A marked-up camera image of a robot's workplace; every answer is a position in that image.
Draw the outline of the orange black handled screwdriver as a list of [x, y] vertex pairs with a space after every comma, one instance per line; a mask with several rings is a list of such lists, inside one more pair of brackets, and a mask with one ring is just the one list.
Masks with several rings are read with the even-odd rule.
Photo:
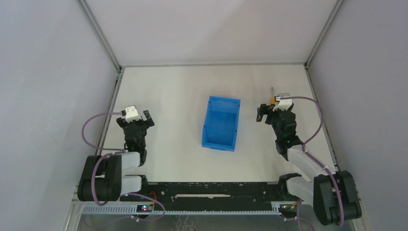
[[270, 99], [270, 104], [276, 104], [276, 101], [275, 101], [275, 94], [274, 94], [274, 88], [273, 87], [271, 87], [271, 99]]

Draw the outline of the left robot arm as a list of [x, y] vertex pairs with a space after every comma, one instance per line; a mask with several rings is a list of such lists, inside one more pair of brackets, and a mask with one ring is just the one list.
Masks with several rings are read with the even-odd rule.
[[77, 189], [82, 202], [95, 202], [99, 206], [116, 201], [129, 189], [132, 193], [141, 190], [144, 176], [123, 176], [129, 168], [141, 167], [147, 158], [147, 130], [154, 126], [150, 112], [140, 114], [134, 106], [117, 112], [118, 126], [124, 133], [122, 148], [106, 148], [104, 155], [90, 155], [85, 161]]

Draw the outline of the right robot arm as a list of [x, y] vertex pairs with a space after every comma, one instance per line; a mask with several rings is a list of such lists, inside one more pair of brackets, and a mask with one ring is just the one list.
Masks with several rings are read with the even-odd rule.
[[274, 96], [270, 104], [258, 107], [256, 117], [258, 122], [265, 117], [265, 123], [272, 126], [278, 154], [302, 171], [301, 174], [280, 177], [285, 190], [310, 204], [322, 225], [342, 226], [347, 220], [361, 218], [362, 208], [352, 174], [328, 166], [306, 146], [321, 131], [323, 119], [317, 131], [306, 141], [301, 141], [296, 132], [296, 115], [292, 111], [294, 99], [288, 93]]

